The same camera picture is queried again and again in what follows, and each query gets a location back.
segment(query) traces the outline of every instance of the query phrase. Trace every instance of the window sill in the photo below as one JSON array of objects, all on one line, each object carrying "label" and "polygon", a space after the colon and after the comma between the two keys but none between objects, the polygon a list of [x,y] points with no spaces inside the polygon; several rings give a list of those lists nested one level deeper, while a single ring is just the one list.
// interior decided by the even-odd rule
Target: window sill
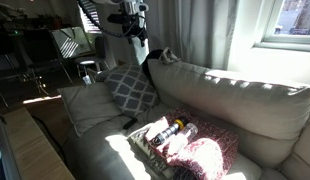
[{"label": "window sill", "polygon": [[292,44],[292,43],[274,43],[274,42],[261,42],[255,43],[253,48],[269,48],[269,49],[281,49],[290,51],[302,51],[310,52],[309,44]]}]

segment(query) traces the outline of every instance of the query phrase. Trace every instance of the couch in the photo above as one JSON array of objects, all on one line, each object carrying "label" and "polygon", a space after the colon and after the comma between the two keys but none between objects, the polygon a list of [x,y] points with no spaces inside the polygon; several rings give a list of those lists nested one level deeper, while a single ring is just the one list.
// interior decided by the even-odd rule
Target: couch
[{"label": "couch", "polygon": [[[235,162],[223,179],[310,180],[310,85],[184,62],[164,65],[151,59],[148,67],[160,102],[139,114],[132,127],[123,129],[131,118],[119,113],[88,125],[80,137],[72,128],[64,150],[76,179],[172,179],[172,172],[157,173],[149,166],[147,155],[131,143],[130,135],[172,109],[183,107],[238,135]],[[96,84],[102,96],[99,98],[109,102],[112,95],[107,85]],[[90,106],[83,103],[94,104],[96,98],[89,89],[86,91],[87,97],[82,97],[77,107],[81,110]],[[74,99],[72,103],[63,99],[77,106]],[[73,106],[66,105],[69,113],[76,108]],[[101,115],[119,111],[115,105],[112,107],[91,105],[86,109],[97,108]]]}]

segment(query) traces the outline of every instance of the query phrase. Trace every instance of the throw pillow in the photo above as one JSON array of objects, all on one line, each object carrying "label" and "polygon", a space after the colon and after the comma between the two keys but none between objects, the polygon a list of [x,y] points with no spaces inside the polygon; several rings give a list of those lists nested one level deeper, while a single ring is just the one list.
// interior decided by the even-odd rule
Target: throw pillow
[{"label": "throw pillow", "polygon": [[104,83],[58,89],[77,135],[122,114]]},{"label": "throw pillow", "polygon": [[96,79],[105,81],[115,103],[129,117],[136,117],[159,102],[155,89],[137,64],[116,67],[98,74]]}]

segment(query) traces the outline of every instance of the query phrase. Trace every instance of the cord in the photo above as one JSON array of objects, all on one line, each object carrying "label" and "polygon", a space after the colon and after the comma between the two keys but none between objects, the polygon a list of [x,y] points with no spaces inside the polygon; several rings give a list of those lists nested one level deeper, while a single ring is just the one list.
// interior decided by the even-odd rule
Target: cord
[{"label": "cord", "polygon": [[64,163],[65,163],[65,166],[68,167],[68,164],[67,164],[67,160],[66,160],[66,156],[65,156],[65,153],[63,151],[63,148],[62,146],[57,142],[57,140],[53,137],[53,135],[51,134],[51,132],[48,130],[46,124],[38,117],[34,116],[34,115],[31,115],[32,118],[34,120],[36,120],[37,122],[39,122],[45,129],[45,131],[47,132],[48,136],[52,139],[52,141],[55,143],[55,145],[58,147],[58,149],[60,150],[62,156],[63,156],[63,159],[64,159]]},{"label": "cord", "polygon": [[129,31],[133,28],[133,25],[135,25],[135,23],[137,22],[138,19],[136,19],[136,21],[131,25],[131,27],[128,29],[128,31],[126,31],[124,34],[119,34],[119,33],[114,33],[111,32],[107,29],[105,29],[104,27],[102,27],[98,22],[95,21],[95,19],[89,14],[88,10],[85,8],[84,3],[82,2],[82,0],[77,0],[78,5],[80,6],[80,8],[82,9],[82,11],[84,12],[84,14],[87,16],[87,18],[96,26],[99,28],[100,31],[102,31],[103,33],[113,36],[113,37],[117,37],[117,38],[134,38],[134,37],[138,37],[139,35],[141,35],[144,32],[144,27],[145,27],[145,18],[143,16],[138,16],[139,18],[143,18],[144,19],[144,25],[143,28],[141,29],[141,31],[134,36],[126,36]]}]

